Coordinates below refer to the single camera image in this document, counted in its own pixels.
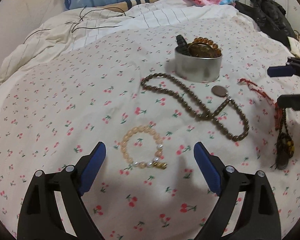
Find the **black jacket on bed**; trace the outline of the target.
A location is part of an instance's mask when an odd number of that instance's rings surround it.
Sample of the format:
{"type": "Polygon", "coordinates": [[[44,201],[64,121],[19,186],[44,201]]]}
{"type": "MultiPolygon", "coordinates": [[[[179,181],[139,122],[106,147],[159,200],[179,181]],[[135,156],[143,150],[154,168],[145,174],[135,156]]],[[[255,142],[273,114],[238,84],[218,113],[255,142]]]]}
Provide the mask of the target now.
{"type": "Polygon", "coordinates": [[[250,0],[250,3],[248,6],[237,1],[235,8],[252,18],[263,33],[289,47],[288,38],[296,38],[296,35],[286,19],[285,9],[274,0],[250,0]]]}

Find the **round silver metal tin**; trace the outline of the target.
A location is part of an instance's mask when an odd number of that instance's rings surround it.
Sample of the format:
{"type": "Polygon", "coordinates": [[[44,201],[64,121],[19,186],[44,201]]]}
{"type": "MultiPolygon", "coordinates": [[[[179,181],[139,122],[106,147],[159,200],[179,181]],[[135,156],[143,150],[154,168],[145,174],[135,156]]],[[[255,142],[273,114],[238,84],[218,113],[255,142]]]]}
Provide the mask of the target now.
{"type": "Polygon", "coordinates": [[[219,78],[222,56],[200,58],[184,55],[179,47],[174,50],[175,73],[183,79],[196,83],[207,83],[219,78]]]}

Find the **cherry print white bedsheet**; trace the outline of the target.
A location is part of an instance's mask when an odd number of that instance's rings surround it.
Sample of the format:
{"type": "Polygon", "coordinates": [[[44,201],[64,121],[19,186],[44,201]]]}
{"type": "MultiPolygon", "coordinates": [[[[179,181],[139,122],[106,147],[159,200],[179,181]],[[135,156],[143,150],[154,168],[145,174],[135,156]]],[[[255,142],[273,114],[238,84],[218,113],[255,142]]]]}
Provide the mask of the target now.
{"type": "Polygon", "coordinates": [[[189,239],[205,224],[217,202],[194,160],[201,141],[240,172],[263,170],[287,233],[300,217],[300,113],[288,111],[295,154],[283,170],[275,166],[275,109],[270,100],[300,93],[300,78],[272,79],[270,66],[289,51],[233,18],[195,20],[178,26],[122,30],[93,43],[17,71],[0,86],[0,219],[16,234],[27,187],[37,170],[61,171],[89,154],[98,142],[105,162],[83,202],[106,239],[189,239]],[[210,121],[193,117],[199,107],[214,111],[222,99],[211,83],[170,80],[149,84],[185,100],[141,88],[141,80],[174,72],[175,37],[203,36],[222,49],[217,85],[238,105],[217,119],[242,141],[227,139],[210,121]]]}

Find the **white striped duvet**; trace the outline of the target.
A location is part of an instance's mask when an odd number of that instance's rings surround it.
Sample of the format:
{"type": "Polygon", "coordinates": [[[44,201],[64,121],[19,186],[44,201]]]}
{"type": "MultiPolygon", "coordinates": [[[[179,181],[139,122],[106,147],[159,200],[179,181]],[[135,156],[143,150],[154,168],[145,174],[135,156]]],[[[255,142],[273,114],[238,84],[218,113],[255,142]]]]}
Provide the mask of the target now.
{"type": "Polygon", "coordinates": [[[65,11],[33,30],[0,67],[0,86],[15,72],[26,71],[122,30],[149,29],[206,18],[227,19],[238,11],[232,5],[197,7],[187,0],[159,0],[140,4],[127,12],[100,8],[65,11]]]}

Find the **striped tan pillow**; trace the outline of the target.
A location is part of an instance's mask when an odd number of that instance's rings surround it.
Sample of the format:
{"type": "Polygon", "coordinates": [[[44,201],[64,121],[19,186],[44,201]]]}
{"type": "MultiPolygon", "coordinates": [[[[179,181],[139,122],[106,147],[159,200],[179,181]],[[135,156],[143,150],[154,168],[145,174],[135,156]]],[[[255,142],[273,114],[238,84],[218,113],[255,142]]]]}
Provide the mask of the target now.
{"type": "Polygon", "coordinates": [[[102,7],[99,7],[100,9],[107,9],[114,12],[127,12],[132,7],[140,4],[146,4],[146,3],[154,3],[159,0],[126,0],[123,2],[115,3],[115,4],[109,4],[102,7]]]}

